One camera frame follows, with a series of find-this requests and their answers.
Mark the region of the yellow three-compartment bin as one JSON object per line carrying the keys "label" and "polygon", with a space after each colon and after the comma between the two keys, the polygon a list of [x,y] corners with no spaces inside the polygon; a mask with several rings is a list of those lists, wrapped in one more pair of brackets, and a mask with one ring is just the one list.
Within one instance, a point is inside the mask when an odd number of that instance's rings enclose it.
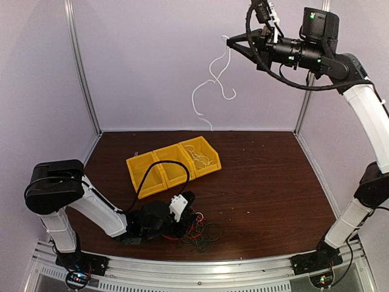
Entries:
{"label": "yellow three-compartment bin", "polygon": [[203,136],[128,158],[126,164],[139,200],[222,169],[218,152]]}

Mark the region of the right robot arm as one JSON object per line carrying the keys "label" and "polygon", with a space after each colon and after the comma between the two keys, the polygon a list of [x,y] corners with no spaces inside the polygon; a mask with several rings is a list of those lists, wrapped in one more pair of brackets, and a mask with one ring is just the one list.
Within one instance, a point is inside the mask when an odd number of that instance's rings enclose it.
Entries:
{"label": "right robot arm", "polygon": [[[252,1],[246,14],[246,31],[227,40],[227,46],[256,64],[272,78],[304,91],[337,92],[356,114],[373,148],[376,160],[360,180],[354,198],[321,239],[311,262],[325,268],[339,248],[375,209],[388,200],[388,111],[374,83],[353,54],[338,54],[339,17],[306,7],[299,38],[284,36],[268,1]],[[271,70],[272,63],[307,69],[315,78],[327,76],[326,86],[292,82]]]}

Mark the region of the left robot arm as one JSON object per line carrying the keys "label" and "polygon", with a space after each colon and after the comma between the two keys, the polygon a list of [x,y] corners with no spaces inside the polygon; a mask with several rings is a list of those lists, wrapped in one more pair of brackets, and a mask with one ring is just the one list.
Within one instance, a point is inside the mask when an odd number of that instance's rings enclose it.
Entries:
{"label": "left robot arm", "polygon": [[88,261],[66,214],[70,207],[124,245],[139,245],[157,237],[180,239],[189,234],[199,215],[192,208],[195,195],[182,189],[169,203],[152,201],[135,210],[121,210],[97,190],[77,159],[42,162],[34,166],[24,191],[25,204],[40,217],[57,251],[74,270]]}

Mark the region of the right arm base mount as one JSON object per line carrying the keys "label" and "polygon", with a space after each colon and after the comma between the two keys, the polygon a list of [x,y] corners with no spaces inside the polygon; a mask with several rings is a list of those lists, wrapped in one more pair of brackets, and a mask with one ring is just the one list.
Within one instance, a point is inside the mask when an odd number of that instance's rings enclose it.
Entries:
{"label": "right arm base mount", "polygon": [[335,282],[333,268],[342,263],[342,256],[338,254],[329,256],[324,251],[297,254],[291,257],[294,274],[296,276],[307,274],[312,286],[321,290],[331,288]]}

